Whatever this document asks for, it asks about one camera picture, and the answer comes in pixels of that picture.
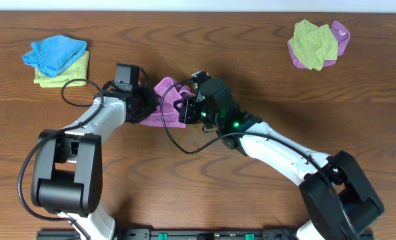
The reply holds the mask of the purple microfiber cloth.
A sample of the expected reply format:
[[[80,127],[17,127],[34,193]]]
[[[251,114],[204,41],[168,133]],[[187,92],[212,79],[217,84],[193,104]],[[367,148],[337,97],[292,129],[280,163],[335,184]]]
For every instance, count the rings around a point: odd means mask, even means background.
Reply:
[[[162,96],[166,90],[175,83],[177,83],[177,81],[174,78],[165,77],[153,88],[158,98],[158,103],[161,103]],[[179,122],[179,112],[174,108],[173,104],[177,100],[193,96],[194,94],[187,85],[177,85],[166,94],[163,101],[163,117],[168,128],[186,128],[186,124]],[[156,112],[150,114],[150,116],[141,121],[140,124],[150,127],[163,127],[160,105],[157,106]]]

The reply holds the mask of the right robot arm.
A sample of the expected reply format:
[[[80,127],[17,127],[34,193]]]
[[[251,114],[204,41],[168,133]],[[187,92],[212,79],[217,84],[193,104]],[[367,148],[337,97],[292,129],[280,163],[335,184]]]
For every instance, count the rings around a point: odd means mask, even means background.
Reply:
[[[179,121],[216,128],[230,149],[258,159],[298,186],[309,220],[296,239],[358,239],[385,211],[357,160],[345,151],[329,155],[276,132],[228,98],[185,97],[173,103]]]

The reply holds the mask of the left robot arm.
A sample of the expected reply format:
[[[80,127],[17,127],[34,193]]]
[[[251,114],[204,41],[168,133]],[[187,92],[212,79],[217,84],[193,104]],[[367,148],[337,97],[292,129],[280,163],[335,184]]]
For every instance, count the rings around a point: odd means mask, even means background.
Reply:
[[[112,239],[116,221],[101,204],[103,144],[125,123],[140,123],[157,108],[148,86],[99,89],[85,112],[60,130],[42,131],[25,162],[34,162],[31,202],[48,221],[68,221],[79,239]]]

